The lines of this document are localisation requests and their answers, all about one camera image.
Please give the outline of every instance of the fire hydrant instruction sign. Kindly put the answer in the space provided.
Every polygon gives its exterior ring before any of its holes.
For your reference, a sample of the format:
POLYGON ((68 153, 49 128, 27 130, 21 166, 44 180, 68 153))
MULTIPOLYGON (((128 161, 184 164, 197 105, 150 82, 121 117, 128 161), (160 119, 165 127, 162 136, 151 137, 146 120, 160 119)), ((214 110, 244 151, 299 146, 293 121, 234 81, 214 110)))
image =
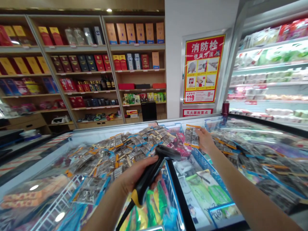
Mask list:
POLYGON ((189 117, 189 116, 203 116, 212 114, 213 109, 183 109, 183 117, 189 117))
POLYGON ((214 103, 224 42, 225 35, 186 42, 184 104, 214 103))

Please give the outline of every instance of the barcode scanner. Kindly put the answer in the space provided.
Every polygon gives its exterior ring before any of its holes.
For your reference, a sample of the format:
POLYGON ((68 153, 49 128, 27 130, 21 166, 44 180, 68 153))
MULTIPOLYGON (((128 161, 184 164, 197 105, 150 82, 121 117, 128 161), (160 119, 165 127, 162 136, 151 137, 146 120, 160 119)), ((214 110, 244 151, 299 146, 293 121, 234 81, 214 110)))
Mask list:
POLYGON ((181 160, 181 154, 178 151, 175 151, 164 145, 158 145, 156 147, 155 155, 158 155, 158 160, 154 164, 147 166, 142 176, 137 181, 135 189, 132 192, 132 200, 124 211, 118 223, 118 226, 115 229, 116 231, 120 230, 124 220, 129 215, 130 211, 134 208, 135 205, 139 208, 143 206, 146 200, 147 191, 152 185, 152 183, 155 181, 155 178, 158 176, 166 160, 181 160))

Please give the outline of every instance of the black speaker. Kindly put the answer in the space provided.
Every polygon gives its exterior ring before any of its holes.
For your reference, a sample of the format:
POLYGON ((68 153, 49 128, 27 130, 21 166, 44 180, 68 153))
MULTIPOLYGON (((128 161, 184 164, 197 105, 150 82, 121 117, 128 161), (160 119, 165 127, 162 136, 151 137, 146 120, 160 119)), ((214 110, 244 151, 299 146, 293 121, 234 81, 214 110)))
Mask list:
POLYGON ((156 103, 141 103, 143 121, 157 120, 156 103))

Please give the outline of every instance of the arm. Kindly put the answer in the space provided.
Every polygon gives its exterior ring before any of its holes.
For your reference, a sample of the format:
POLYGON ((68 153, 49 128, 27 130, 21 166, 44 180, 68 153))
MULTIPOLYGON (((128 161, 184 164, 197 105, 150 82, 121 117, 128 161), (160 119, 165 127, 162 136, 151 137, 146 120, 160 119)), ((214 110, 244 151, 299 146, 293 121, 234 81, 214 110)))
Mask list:
POLYGON ((197 134, 201 149, 211 157, 233 201, 252 230, 302 230, 233 166, 215 146, 209 132, 202 128, 197 134))
MULTIPOLYGON (((82 231, 115 230, 128 194, 133 191, 145 168, 154 164, 157 160, 158 156, 143 159, 122 173, 111 184, 82 231)), ((161 173, 151 185, 151 190, 157 186, 160 179, 161 173)))

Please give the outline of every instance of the price tag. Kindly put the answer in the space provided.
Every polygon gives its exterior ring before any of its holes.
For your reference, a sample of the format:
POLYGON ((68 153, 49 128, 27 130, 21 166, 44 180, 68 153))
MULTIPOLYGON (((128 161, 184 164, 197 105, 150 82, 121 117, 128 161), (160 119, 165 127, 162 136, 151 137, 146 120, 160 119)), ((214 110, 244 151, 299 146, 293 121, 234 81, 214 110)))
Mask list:
POLYGON ((257 105, 257 101, 256 100, 245 101, 245 104, 247 104, 247 105, 257 105))

